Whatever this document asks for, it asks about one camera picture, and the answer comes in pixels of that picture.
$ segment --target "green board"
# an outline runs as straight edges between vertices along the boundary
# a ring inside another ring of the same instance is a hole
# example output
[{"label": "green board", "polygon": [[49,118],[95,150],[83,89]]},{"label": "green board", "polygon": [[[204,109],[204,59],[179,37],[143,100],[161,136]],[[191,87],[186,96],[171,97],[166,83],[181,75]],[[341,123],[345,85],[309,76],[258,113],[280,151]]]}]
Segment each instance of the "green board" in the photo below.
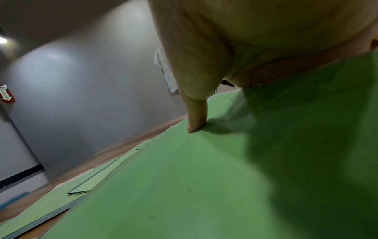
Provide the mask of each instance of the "green board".
[{"label": "green board", "polygon": [[115,160],[116,159],[106,162],[92,169],[89,173],[51,190],[51,192],[36,201],[17,217],[14,217],[13,219],[1,224],[0,238],[15,238],[72,207],[85,194],[67,196],[67,190],[81,184],[91,176],[102,171],[104,168],[111,165]]},{"label": "green board", "polygon": [[378,238],[378,55],[209,100],[43,239]]},{"label": "green board", "polygon": [[131,155],[137,153],[140,149],[147,146],[150,142],[154,139],[149,139],[143,141],[126,154],[122,155],[118,159],[116,159],[112,164],[106,167],[104,170],[98,172],[97,174],[93,175],[92,177],[88,178],[85,182],[81,183],[74,189],[68,192],[69,195],[80,194],[80,193],[87,193],[92,190],[97,184],[99,184],[106,176],[108,176],[114,169],[116,169],[122,162],[129,159]]}]

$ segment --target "wall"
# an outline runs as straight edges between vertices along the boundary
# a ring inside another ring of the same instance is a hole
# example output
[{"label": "wall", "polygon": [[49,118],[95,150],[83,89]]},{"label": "wall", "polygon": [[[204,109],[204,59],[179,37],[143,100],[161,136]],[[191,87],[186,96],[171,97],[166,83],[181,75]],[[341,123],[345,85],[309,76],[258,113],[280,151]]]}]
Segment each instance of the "wall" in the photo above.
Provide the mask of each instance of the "wall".
[{"label": "wall", "polygon": [[154,64],[159,47],[147,2],[134,0],[0,73],[16,98],[3,106],[50,180],[185,114]]},{"label": "wall", "polygon": [[38,164],[0,106],[0,180]]}]

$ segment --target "light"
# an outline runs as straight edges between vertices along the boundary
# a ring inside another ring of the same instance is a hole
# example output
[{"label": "light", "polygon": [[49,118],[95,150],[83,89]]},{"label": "light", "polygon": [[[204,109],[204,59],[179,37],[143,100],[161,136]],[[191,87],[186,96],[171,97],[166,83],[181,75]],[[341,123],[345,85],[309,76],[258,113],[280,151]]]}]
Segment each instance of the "light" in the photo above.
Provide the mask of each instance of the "light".
[{"label": "light", "polygon": [[0,44],[6,44],[7,42],[7,39],[0,37]]}]

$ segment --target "wall-mounted sign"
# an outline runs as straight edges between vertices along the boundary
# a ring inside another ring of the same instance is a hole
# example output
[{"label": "wall-mounted sign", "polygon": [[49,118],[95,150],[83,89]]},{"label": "wall-mounted sign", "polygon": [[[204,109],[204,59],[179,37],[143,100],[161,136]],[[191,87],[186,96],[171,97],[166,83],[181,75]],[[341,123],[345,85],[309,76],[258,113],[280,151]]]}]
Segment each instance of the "wall-mounted sign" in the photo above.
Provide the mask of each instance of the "wall-mounted sign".
[{"label": "wall-mounted sign", "polygon": [[1,101],[5,103],[11,103],[16,101],[11,92],[9,91],[7,85],[0,85]]}]

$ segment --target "skin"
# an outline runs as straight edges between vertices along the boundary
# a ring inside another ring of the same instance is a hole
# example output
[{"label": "skin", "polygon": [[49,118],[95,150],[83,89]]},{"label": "skin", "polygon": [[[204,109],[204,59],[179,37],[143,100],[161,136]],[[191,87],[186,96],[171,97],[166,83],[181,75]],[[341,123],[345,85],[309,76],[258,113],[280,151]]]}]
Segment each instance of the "skin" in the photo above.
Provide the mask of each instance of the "skin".
[{"label": "skin", "polygon": [[189,133],[226,79],[266,84],[368,52],[378,0],[149,0]]}]

